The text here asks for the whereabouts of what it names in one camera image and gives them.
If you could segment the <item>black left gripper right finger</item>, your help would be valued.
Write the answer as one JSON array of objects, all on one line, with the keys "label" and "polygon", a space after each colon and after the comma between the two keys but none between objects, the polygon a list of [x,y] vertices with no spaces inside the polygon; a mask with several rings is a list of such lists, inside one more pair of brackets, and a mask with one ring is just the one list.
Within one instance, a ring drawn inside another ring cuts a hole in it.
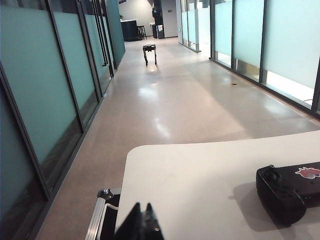
[{"label": "black left gripper right finger", "polygon": [[148,203],[143,212],[143,239],[144,240],[164,240],[164,236],[153,210],[151,203]]}]

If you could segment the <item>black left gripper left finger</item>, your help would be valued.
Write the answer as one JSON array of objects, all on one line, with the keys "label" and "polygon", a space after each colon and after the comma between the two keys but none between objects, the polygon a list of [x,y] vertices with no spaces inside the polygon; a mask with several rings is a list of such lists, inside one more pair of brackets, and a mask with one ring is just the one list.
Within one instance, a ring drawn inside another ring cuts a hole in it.
[{"label": "black left gripper left finger", "polygon": [[143,215],[140,203],[136,203],[114,234],[115,240],[142,240]]}]

